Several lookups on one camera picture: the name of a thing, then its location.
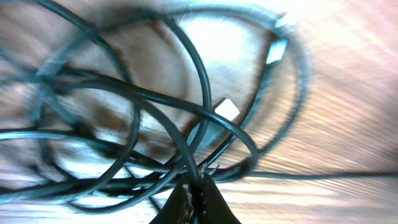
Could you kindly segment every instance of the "wooden table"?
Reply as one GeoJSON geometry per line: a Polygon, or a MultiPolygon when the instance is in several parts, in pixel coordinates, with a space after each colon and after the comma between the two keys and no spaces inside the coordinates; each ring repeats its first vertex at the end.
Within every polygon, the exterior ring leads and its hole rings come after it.
{"type": "MultiPolygon", "coordinates": [[[[179,1],[58,1],[83,18],[107,24],[123,18],[133,6],[164,9],[179,1]]],[[[211,1],[181,1],[181,4],[211,1]]],[[[257,170],[292,174],[398,169],[398,2],[385,1],[228,1],[257,5],[275,12],[290,12],[312,54],[314,79],[311,95],[289,137],[259,161],[257,170]]],[[[0,6],[0,44],[38,67],[77,29],[45,9],[20,3],[0,6]]],[[[228,17],[181,17],[177,22],[197,47],[209,74],[212,99],[231,98],[242,111],[264,61],[267,32],[228,17]]],[[[121,30],[106,36],[118,49],[139,86],[201,103],[193,64],[176,38],[160,24],[121,30]]],[[[71,65],[116,76],[99,48],[88,44],[71,65]]],[[[246,129],[262,146],[272,137],[295,94],[295,73],[289,55],[276,70],[271,92],[261,111],[246,129]]],[[[10,68],[0,63],[0,71],[10,68]]],[[[24,85],[1,93],[1,128],[27,126],[22,110],[29,102],[24,85]]],[[[126,100],[104,91],[76,91],[62,98],[74,113],[84,117],[98,138],[124,142],[131,119],[126,100]]],[[[159,106],[183,130],[193,116],[159,106]]],[[[63,128],[63,124],[53,124],[63,128]]],[[[170,138],[144,114],[138,151],[165,161],[174,152],[170,138]]],[[[80,177],[98,176],[110,165],[83,144],[52,142],[64,167],[80,177]]],[[[0,185],[18,188],[39,178],[26,166],[38,164],[34,141],[2,145],[0,185]]],[[[209,154],[200,152],[198,161],[209,154]]],[[[248,150],[236,142],[219,159],[221,167],[241,160],[248,150]]],[[[143,170],[133,169],[144,174],[143,170]]],[[[274,180],[245,178],[220,184],[223,197],[242,223],[397,223],[396,179],[274,180]]],[[[155,196],[164,203],[166,192],[155,196]]],[[[88,197],[82,203],[115,203],[88,197]]],[[[61,205],[23,201],[0,205],[0,223],[148,223],[155,210],[145,201],[110,215],[75,213],[61,205]]]]}

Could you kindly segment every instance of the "cable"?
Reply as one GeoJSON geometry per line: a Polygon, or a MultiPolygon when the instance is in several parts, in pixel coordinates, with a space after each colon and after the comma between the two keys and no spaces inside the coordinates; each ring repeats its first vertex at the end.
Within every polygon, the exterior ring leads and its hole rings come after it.
{"type": "Polygon", "coordinates": [[[39,86],[37,96],[35,97],[35,105],[32,110],[33,126],[21,129],[0,129],[0,141],[11,139],[37,139],[43,161],[62,174],[64,179],[60,182],[50,180],[46,184],[16,190],[1,189],[0,203],[9,203],[24,199],[59,200],[83,212],[109,213],[149,199],[157,211],[159,211],[159,206],[151,196],[174,187],[182,175],[188,175],[193,191],[200,191],[201,173],[199,167],[204,173],[212,172],[213,174],[211,176],[213,180],[218,183],[235,181],[245,176],[294,180],[398,177],[398,172],[296,175],[254,171],[257,160],[264,157],[275,148],[276,145],[286,137],[289,130],[297,121],[308,95],[308,88],[312,78],[308,50],[305,48],[301,39],[296,35],[296,31],[292,26],[277,25],[280,19],[279,16],[263,9],[247,9],[244,7],[222,5],[190,5],[188,8],[168,9],[166,13],[136,8],[131,10],[130,19],[99,28],[90,22],[86,22],[73,12],[53,1],[27,0],[27,2],[34,2],[56,13],[79,27],[81,32],[70,43],[56,51],[40,68],[32,68],[24,62],[13,58],[5,48],[0,48],[0,59],[18,68],[21,73],[21,75],[17,77],[0,79],[0,86],[6,87],[13,83],[32,83],[39,86]],[[286,120],[282,123],[277,134],[265,146],[258,148],[243,129],[257,113],[261,100],[265,97],[268,88],[272,85],[272,69],[278,62],[265,62],[266,66],[264,72],[259,79],[255,96],[249,101],[248,109],[243,113],[241,120],[237,124],[228,121],[212,110],[210,82],[205,66],[194,44],[191,43],[188,36],[173,20],[174,17],[186,14],[211,14],[238,17],[270,30],[275,35],[276,39],[283,39],[287,42],[287,50],[292,53],[294,65],[297,68],[297,94],[294,99],[294,106],[290,109],[286,120]],[[162,21],[185,47],[198,73],[203,105],[197,105],[135,85],[131,78],[133,75],[128,72],[128,69],[112,47],[101,37],[101,34],[114,32],[116,29],[136,26],[138,24],[148,24],[152,21],[162,21]],[[123,81],[103,74],[67,68],[65,66],[89,40],[99,45],[106,52],[109,59],[113,62],[113,65],[117,68],[123,81]],[[59,95],[67,95],[82,88],[106,90],[124,97],[133,103],[131,112],[134,113],[134,121],[130,125],[131,133],[129,133],[129,139],[125,146],[96,139],[89,127],[84,125],[78,116],[66,110],[58,101],[59,95]],[[188,111],[201,118],[198,131],[190,145],[187,144],[186,139],[173,122],[171,122],[159,109],[153,106],[150,101],[188,111]],[[42,129],[44,105],[51,107],[71,126],[72,130],[59,131],[42,129]],[[141,121],[140,113],[142,110],[147,111],[164,126],[178,148],[178,153],[165,164],[161,164],[133,150],[138,141],[139,125],[141,121]],[[193,158],[193,153],[195,153],[197,147],[203,140],[209,121],[228,130],[230,135],[210,154],[210,156],[197,165],[193,158]],[[111,155],[116,160],[104,174],[96,179],[77,179],[56,163],[54,157],[50,153],[50,146],[46,144],[46,140],[49,139],[85,142],[97,152],[104,155],[111,155]],[[208,168],[210,164],[216,161],[217,158],[230,147],[235,139],[239,139],[246,145],[251,156],[227,168],[219,168],[217,170],[208,168]],[[120,169],[129,166],[151,170],[153,173],[142,178],[134,177],[132,174],[131,177],[127,178],[114,178],[114,175],[120,169]],[[105,195],[108,197],[123,196],[127,199],[116,205],[92,208],[84,207],[74,202],[76,199],[88,194],[105,195]]]}

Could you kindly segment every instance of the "tangled cable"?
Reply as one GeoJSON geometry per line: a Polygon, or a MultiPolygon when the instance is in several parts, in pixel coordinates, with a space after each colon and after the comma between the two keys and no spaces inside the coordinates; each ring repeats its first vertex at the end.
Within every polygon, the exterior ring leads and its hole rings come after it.
{"type": "Polygon", "coordinates": [[[33,127],[24,129],[2,129],[0,130],[0,141],[27,138],[37,139],[43,161],[63,174],[65,179],[61,182],[49,181],[47,184],[17,190],[2,189],[0,191],[0,203],[40,198],[46,200],[61,200],[75,209],[84,212],[109,213],[133,206],[145,199],[151,199],[151,196],[154,194],[171,189],[184,173],[188,174],[192,189],[200,190],[201,174],[198,167],[204,168],[204,172],[207,173],[212,171],[207,167],[216,161],[236,138],[241,140],[248,147],[251,156],[228,168],[217,169],[214,174],[212,174],[212,178],[215,182],[230,182],[244,176],[302,180],[398,176],[396,172],[293,175],[254,171],[257,160],[266,155],[271,149],[275,148],[287,135],[289,129],[297,120],[308,93],[308,85],[312,74],[308,52],[302,41],[297,37],[294,28],[289,25],[277,25],[280,18],[270,12],[264,11],[263,9],[255,10],[234,6],[195,6],[187,9],[169,11],[168,13],[137,8],[132,10],[129,20],[98,28],[53,1],[31,0],[31,2],[40,4],[44,8],[70,21],[72,24],[79,27],[81,32],[69,44],[56,51],[39,69],[34,69],[18,61],[16,58],[11,57],[6,50],[0,49],[0,58],[9,62],[24,74],[19,77],[2,79],[2,84],[23,82],[35,83],[39,86],[39,91],[35,97],[35,105],[32,110],[33,127]],[[271,68],[266,67],[264,69],[264,73],[261,75],[256,89],[255,97],[250,100],[249,109],[244,113],[243,119],[239,121],[238,124],[234,124],[216,114],[211,108],[210,83],[203,62],[187,35],[172,19],[175,16],[185,14],[217,14],[240,17],[263,26],[265,29],[273,32],[277,38],[287,40],[288,50],[292,52],[297,68],[297,94],[295,96],[295,104],[277,134],[262,148],[257,148],[250,136],[243,131],[243,128],[256,113],[259,102],[264,97],[271,84],[271,68]],[[131,79],[132,75],[123,65],[117,53],[101,37],[101,34],[112,32],[122,27],[159,20],[173,31],[189,53],[200,79],[203,106],[135,85],[131,79]],[[99,73],[71,69],[64,66],[75,55],[76,50],[81,48],[89,40],[99,45],[107,53],[124,81],[99,73]],[[91,130],[79,120],[79,117],[67,111],[58,101],[58,95],[69,94],[71,91],[81,88],[110,91],[133,103],[132,110],[134,112],[134,121],[131,124],[131,133],[129,134],[125,146],[95,138],[91,130]],[[186,139],[182,136],[176,125],[174,125],[160,110],[149,103],[149,101],[188,111],[201,118],[198,131],[190,145],[187,144],[186,139]],[[42,129],[40,125],[43,121],[43,105],[51,107],[51,109],[72,127],[73,131],[42,129]],[[178,148],[178,153],[165,164],[157,162],[133,150],[138,141],[141,110],[147,111],[164,126],[178,148]],[[231,134],[206,159],[197,165],[193,159],[193,153],[197,149],[199,143],[201,143],[209,121],[222,126],[231,134]],[[96,179],[77,179],[58,166],[50,153],[49,145],[45,142],[46,139],[82,141],[96,151],[110,153],[118,152],[117,158],[112,166],[100,177],[96,179]],[[140,167],[152,170],[153,173],[143,178],[136,178],[132,175],[132,177],[128,178],[114,179],[114,175],[124,166],[140,167]],[[93,192],[101,192],[109,196],[124,195],[129,198],[116,205],[100,208],[83,207],[73,203],[76,198],[92,194],[93,192]]]}

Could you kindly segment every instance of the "wooden surface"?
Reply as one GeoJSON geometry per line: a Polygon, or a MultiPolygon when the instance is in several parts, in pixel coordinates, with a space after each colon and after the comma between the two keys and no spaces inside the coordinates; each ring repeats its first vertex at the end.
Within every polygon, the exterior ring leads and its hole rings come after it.
{"type": "MultiPolygon", "coordinates": [[[[259,161],[257,170],[318,174],[333,171],[398,169],[398,2],[385,1],[228,1],[290,12],[313,59],[311,95],[289,137],[259,161]]],[[[59,1],[97,24],[122,17],[133,6],[163,9],[178,1],[59,1]]],[[[58,16],[30,4],[0,7],[0,44],[38,67],[76,32],[58,16]]],[[[227,17],[181,17],[178,23],[197,47],[208,71],[212,99],[231,98],[242,111],[253,94],[264,60],[266,30],[227,17]]],[[[187,53],[160,24],[135,27],[107,35],[119,50],[138,85],[201,103],[200,86],[187,53]]],[[[247,132],[262,146],[284,119],[294,97],[294,68],[289,56],[261,111],[247,132]]],[[[90,44],[74,58],[73,66],[115,75],[102,51],[90,44]]],[[[0,71],[9,69],[0,63],[0,71]]],[[[26,126],[21,112],[28,101],[24,86],[1,93],[1,126],[26,126]]],[[[131,116],[129,104],[103,91],[77,91],[62,99],[74,113],[96,128],[99,138],[124,142],[131,116]]],[[[189,114],[159,106],[181,130],[189,114]]],[[[53,142],[63,166],[80,177],[98,176],[110,165],[78,143],[53,142]]],[[[40,180],[25,167],[39,164],[33,141],[2,145],[0,184],[23,187],[40,180]]],[[[153,118],[144,115],[137,150],[160,161],[174,153],[172,142],[153,118]]],[[[200,160],[209,151],[199,153],[200,160]]],[[[220,159],[221,167],[248,155],[236,142],[220,159]]],[[[242,223],[397,223],[398,181],[358,179],[293,181],[245,178],[219,188],[242,223]]],[[[164,203],[168,194],[156,199],[164,203]]],[[[89,197],[82,203],[103,205],[116,200],[89,197]]],[[[148,202],[110,215],[84,215],[61,205],[16,202],[0,205],[0,223],[148,223],[155,210],[148,202]]]]}

